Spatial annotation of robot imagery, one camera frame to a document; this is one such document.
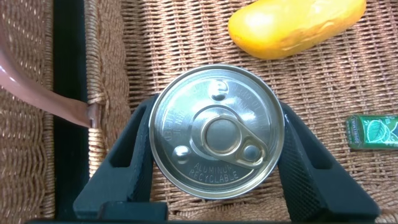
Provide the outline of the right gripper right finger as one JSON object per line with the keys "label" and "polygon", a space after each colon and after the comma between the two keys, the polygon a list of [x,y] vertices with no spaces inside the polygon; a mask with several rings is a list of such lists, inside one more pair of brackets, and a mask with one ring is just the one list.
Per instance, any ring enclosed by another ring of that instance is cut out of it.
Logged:
{"label": "right gripper right finger", "polygon": [[293,222],[374,222],[381,210],[285,103],[278,169]]}

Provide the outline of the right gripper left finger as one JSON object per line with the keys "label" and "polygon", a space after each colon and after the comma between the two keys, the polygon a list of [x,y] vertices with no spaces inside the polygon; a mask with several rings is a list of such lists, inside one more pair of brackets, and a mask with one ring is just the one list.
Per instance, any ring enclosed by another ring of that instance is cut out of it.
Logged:
{"label": "right gripper left finger", "polygon": [[73,203],[85,221],[166,221],[167,205],[151,202],[153,158],[149,117],[157,97],[143,101]]}

